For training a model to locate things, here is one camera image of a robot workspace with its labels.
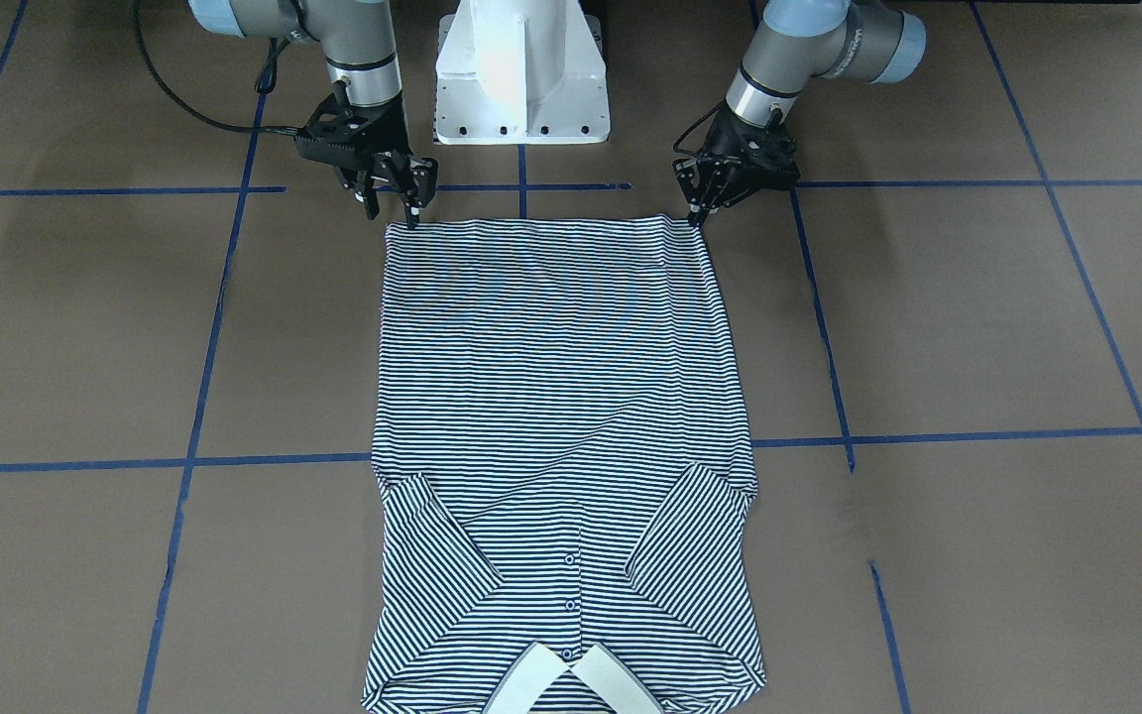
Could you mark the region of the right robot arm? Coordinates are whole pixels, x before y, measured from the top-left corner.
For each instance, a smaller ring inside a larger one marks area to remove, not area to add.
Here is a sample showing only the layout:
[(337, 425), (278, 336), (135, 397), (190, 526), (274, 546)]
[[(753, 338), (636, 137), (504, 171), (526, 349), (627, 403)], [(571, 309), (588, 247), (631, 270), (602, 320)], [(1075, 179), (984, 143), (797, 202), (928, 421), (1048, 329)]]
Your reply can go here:
[(386, 1), (191, 1), (214, 35), (320, 45), (330, 90), (293, 130), (295, 149), (329, 166), (369, 220), (380, 212), (377, 185), (394, 190), (413, 228), (439, 188), (439, 163), (409, 144), (399, 42)]

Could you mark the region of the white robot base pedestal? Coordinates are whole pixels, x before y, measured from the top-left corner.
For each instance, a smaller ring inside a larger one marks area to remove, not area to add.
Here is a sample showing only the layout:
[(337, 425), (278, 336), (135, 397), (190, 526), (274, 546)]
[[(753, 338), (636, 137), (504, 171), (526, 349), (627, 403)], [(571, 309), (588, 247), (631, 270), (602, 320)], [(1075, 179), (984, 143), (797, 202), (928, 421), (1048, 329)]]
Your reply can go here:
[(439, 21), (441, 145), (592, 145), (612, 133), (600, 19), (580, 1), (463, 1)]

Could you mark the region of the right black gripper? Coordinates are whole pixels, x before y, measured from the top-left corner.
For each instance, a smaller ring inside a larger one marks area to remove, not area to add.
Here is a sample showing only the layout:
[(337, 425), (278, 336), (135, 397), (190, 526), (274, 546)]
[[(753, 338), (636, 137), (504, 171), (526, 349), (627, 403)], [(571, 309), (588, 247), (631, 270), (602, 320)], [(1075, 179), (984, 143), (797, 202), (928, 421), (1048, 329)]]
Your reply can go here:
[(404, 226), (415, 228), (439, 188), (439, 162), (409, 147), (403, 95), (362, 107), (344, 91), (317, 104), (293, 137), (299, 157), (336, 169), (346, 188), (377, 220), (381, 204), (376, 179), (389, 182), (404, 207)]

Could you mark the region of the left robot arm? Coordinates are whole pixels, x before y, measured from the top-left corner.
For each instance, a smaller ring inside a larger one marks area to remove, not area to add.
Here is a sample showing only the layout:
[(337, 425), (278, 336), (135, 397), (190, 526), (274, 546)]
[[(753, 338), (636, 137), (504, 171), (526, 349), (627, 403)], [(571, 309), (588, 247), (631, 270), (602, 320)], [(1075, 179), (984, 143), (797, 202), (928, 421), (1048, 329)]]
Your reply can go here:
[(896, 85), (925, 51), (923, 21), (880, 1), (770, 1), (724, 99), (692, 125), (708, 127), (701, 146), (684, 149), (681, 137), (671, 145), (689, 225), (702, 228), (713, 212), (797, 185), (787, 118), (811, 78)]

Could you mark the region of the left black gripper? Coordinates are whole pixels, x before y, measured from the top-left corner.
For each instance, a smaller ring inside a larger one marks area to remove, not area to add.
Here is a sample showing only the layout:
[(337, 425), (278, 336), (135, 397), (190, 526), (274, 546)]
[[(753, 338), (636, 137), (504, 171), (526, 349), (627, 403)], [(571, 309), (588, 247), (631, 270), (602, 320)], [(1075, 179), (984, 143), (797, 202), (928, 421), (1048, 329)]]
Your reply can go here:
[(679, 159), (671, 171), (689, 206), (686, 220), (702, 231), (711, 215), (758, 191), (788, 191), (801, 177), (796, 141), (781, 109), (769, 109), (765, 123), (743, 121), (719, 101), (671, 144)]

